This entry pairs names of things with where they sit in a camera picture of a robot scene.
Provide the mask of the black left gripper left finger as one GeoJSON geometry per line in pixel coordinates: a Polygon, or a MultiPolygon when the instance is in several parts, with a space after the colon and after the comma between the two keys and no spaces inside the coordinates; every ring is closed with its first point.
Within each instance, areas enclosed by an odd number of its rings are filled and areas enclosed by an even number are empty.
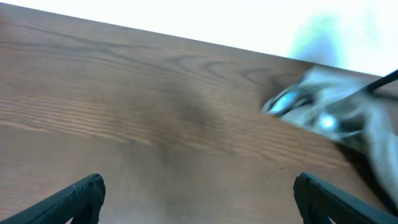
{"type": "Polygon", "coordinates": [[[97,224],[105,195],[102,176],[91,174],[1,224],[97,224]]]}

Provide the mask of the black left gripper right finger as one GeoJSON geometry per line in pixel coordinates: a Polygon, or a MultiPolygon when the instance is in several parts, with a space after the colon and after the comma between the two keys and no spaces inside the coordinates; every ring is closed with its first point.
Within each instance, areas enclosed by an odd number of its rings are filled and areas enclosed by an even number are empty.
{"type": "Polygon", "coordinates": [[[396,216],[377,210],[308,172],[296,177],[293,190],[304,224],[397,224],[396,216]]]}

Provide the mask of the khaki green shorts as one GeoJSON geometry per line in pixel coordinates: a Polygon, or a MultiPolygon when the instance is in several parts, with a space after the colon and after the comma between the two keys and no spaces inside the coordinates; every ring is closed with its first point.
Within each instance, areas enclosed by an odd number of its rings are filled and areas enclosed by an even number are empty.
{"type": "Polygon", "coordinates": [[[312,67],[285,90],[329,91],[337,101],[326,108],[341,122],[338,131],[312,131],[364,154],[377,183],[397,205],[397,134],[378,88],[397,80],[392,72],[376,81],[364,81],[334,69],[312,67]]]}

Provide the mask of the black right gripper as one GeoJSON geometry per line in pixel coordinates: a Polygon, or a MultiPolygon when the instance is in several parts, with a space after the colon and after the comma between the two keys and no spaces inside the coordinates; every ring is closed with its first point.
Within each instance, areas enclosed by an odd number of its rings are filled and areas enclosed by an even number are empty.
{"type": "Polygon", "coordinates": [[[338,131],[339,119],[327,110],[337,97],[329,91],[284,90],[266,102],[261,113],[308,131],[338,131]]]}

